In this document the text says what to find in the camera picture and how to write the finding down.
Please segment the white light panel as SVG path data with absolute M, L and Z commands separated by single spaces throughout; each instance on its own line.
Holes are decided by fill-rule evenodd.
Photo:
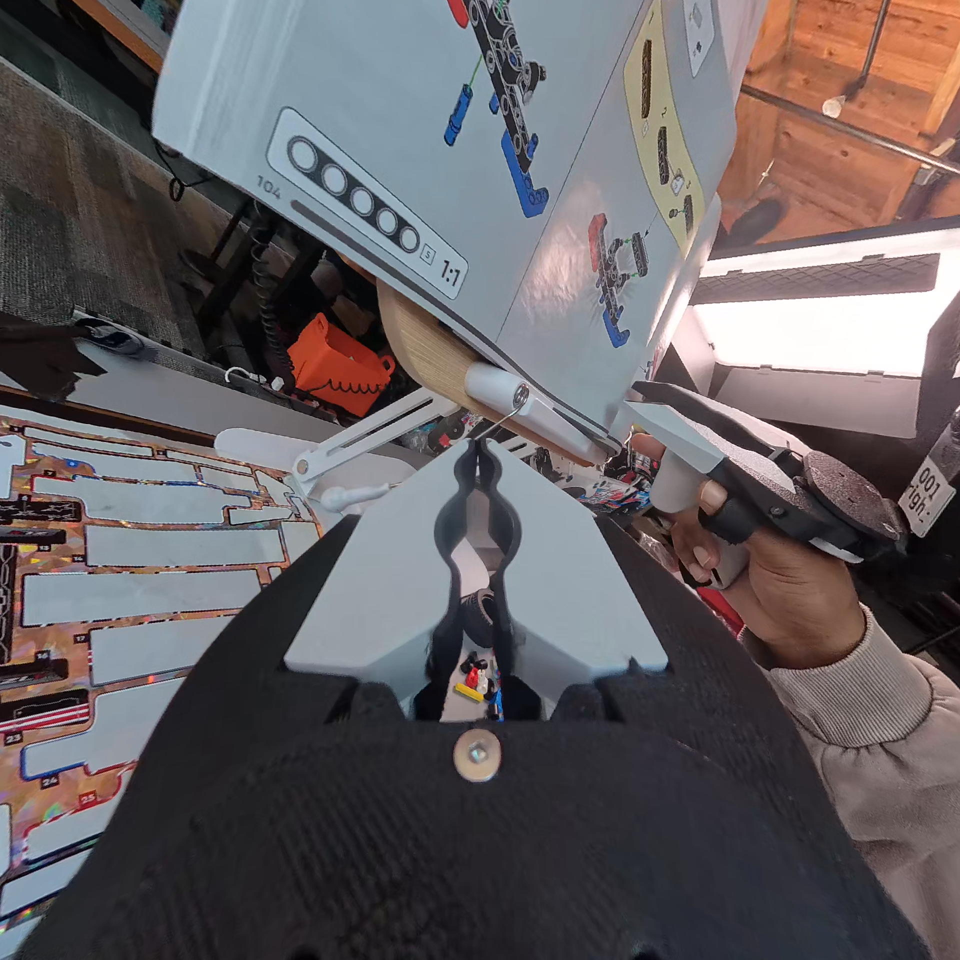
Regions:
M 913 440 L 958 402 L 958 216 L 723 248 L 672 348 L 760 419 Z

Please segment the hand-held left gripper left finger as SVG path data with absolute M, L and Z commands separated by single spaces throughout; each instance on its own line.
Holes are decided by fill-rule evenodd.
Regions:
M 290 671 L 384 685 L 409 705 L 435 633 L 481 587 L 467 540 L 476 472 L 477 443 L 463 440 L 356 518 L 284 655 Z

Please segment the toy race car model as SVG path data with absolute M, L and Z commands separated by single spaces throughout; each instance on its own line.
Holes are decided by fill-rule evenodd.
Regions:
M 629 518 L 651 506 L 651 488 L 660 460 L 623 450 L 605 462 L 598 478 L 590 480 L 579 500 L 596 516 L 617 514 Z

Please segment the pile of mixed small bricks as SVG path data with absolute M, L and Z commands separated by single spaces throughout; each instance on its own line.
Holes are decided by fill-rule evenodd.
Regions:
M 454 674 L 452 690 L 455 698 L 483 708 L 486 720 L 505 720 L 501 673 L 492 652 L 468 651 Z

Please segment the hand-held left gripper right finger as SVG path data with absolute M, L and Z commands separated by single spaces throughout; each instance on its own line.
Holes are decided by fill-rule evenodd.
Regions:
M 506 718 L 545 718 L 572 687 L 662 677 L 668 655 L 596 517 L 501 444 L 478 442 L 494 652 Z

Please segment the person's right forearm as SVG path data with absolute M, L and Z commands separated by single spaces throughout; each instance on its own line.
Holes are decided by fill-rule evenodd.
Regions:
M 959 957 L 959 692 L 905 654 L 862 608 L 866 630 L 834 664 L 765 672 L 848 836 L 934 958 Z

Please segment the black rubber tyre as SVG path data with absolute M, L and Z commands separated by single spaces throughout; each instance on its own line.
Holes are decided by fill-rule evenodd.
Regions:
M 473 648 L 491 651 L 495 646 L 497 604 L 489 587 L 461 598 L 462 630 Z

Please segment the orange plastic box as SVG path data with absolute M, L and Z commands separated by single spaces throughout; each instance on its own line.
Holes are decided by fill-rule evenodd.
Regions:
M 379 356 L 318 313 L 289 346 L 294 383 L 319 402 L 363 418 L 389 387 L 397 364 Z

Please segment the person's right hand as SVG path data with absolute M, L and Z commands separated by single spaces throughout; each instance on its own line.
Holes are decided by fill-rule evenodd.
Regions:
M 719 539 L 699 514 L 716 514 L 726 499 L 726 489 L 707 479 L 696 506 L 664 514 L 678 560 L 698 585 L 712 584 L 720 562 Z M 768 525 L 754 530 L 745 547 L 748 565 L 724 594 L 772 666 L 831 666 L 857 649 L 868 632 L 867 615 L 841 559 Z

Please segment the white book stand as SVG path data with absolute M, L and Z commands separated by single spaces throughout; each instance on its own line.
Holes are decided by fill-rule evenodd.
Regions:
M 537 469 L 580 502 L 611 450 L 562 415 L 557 402 L 528 378 L 486 361 L 405 295 L 382 281 L 377 294 L 390 346 L 418 390 L 313 447 L 297 438 L 229 428 L 216 436 L 215 450 L 287 474 L 321 523 L 331 526 L 342 517 L 360 515 L 399 486 L 399 477 L 387 473 L 386 459 L 376 450 L 463 408 L 487 421 L 478 438 L 493 439 L 500 429 L 509 432 L 510 438 L 500 443 L 518 459 L 530 456 L 535 462 L 537 450 L 544 449 L 567 462 L 562 474 L 558 465 Z

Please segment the black metal pipe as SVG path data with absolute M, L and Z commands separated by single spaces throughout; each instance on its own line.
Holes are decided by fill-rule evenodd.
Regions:
M 816 124 L 849 138 L 854 138 L 871 147 L 908 159 L 911 162 L 917 162 L 921 166 L 940 171 L 942 174 L 959 177 L 959 164 L 945 159 L 940 155 L 935 155 L 926 150 L 920 150 L 897 139 L 875 133 L 867 128 L 852 125 L 838 118 L 827 116 L 810 107 L 792 102 L 780 95 L 756 88 L 747 83 L 741 84 L 739 92 L 752 100 L 773 107 L 781 112 L 791 114 L 803 121 Z

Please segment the small black object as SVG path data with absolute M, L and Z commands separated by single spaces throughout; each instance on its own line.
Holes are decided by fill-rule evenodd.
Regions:
M 118 355 L 137 356 L 145 350 L 145 343 L 135 333 L 130 333 L 104 318 L 80 316 L 74 318 L 74 326 L 95 346 Z

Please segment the instruction booklet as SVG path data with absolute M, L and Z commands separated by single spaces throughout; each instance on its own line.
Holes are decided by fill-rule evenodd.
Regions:
M 152 133 L 617 450 L 714 244 L 765 2 L 183 2 Z

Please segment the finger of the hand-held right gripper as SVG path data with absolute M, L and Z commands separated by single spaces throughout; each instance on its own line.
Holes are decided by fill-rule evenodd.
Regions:
M 670 407 L 624 399 L 621 428 L 626 426 L 641 427 L 664 448 L 651 487 L 651 504 L 662 514 L 679 514 L 695 507 L 707 480 L 728 480 L 724 438 Z
M 708 428 L 739 449 L 766 457 L 786 449 L 786 433 L 751 414 L 719 403 L 696 391 L 658 381 L 635 381 L 643 402 L 668 406 L 694 424 Z

